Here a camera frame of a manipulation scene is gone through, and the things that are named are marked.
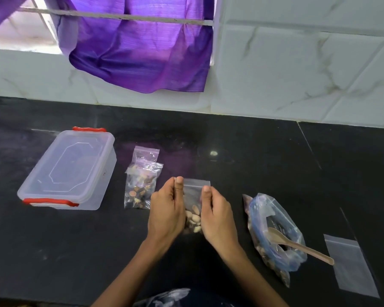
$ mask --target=hand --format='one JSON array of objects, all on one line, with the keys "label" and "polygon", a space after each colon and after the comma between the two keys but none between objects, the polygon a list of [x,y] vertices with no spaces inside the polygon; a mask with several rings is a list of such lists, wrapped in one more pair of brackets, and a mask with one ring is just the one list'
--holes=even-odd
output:
[{"label": "hand", "polygon": [[230,203],[214,188],[202,188],[202,231],[205,238],[225,258],[240,248]]},{"label": "hand", "polygon": [[185,218],[183,178],[170,178],[151,196],[147,241],[164,254],[184,229]]}]

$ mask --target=curtain fold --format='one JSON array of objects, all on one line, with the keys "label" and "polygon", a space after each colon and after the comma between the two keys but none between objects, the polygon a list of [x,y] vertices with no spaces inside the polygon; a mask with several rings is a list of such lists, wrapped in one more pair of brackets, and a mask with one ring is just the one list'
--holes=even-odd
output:
[{"label": "curtain fold", "polygon": [[[25,0],[0,0],[0,23]],[[214,0],[46,0],[51,9],[213,20]],[[71,64],[143,93],[202,92],[210,66],[211,26],[52,15]]]}]

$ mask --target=person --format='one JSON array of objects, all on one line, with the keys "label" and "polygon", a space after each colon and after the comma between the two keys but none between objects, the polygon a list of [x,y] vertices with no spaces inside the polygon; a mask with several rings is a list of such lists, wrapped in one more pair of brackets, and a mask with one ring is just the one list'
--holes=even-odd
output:
[{"label": "person", "polygon": [[[92,307],[132,306],[150,270],[184,230],[185,218],[183,178],[170,178],[151,196],[146,239],[141,243],[133,259],[92,304]],[[214,187],[204,186],[202,189],[201,227],[206,240],[235,275],[254,305],[288,307],[247,258],[237,239],[230,203]],[[134,306],[191,306],[190,303],[183,304],[191,293],[189,289],[172,290],[138,302]],[[210,304],[202,302],[199,306],[232,305],[225,301],[216,304],[211,300]]]}]

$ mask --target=countertop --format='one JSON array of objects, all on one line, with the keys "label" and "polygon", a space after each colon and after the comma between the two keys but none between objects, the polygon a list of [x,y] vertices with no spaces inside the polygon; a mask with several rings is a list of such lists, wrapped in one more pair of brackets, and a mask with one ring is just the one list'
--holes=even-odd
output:
[{"label": "countertop", "polygon": [[[73,126],[115,136],[117,164],[100,209],[21,203],[26,176]],[[0,98],[0,298],[90,305],[112,282],[147,234],[148,210],[123,204],[135,145],[160,149],[157,188],[177,175],[211,181],[232,205],[250,260],[290,306],[384,306],[384,129],[20,98]],[[311,256],[287,289],[247,230],[241,196],[258,192],[277,199],[309,247],[327,254],[323,234],[357,240],[380,299],[340,290],[333,267]],[[139,298],[177,287],[250,305],[202,235],[180,236]]]}]

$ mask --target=clear plastic box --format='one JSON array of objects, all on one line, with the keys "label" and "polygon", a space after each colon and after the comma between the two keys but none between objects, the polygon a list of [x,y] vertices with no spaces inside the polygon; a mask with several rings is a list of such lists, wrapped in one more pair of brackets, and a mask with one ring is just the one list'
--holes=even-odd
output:
[{"label": "clear plastic box", "polygon": [[32,206],[97,210],[114,171],[114,136],[107,132],[61,132],[17,192]]}]

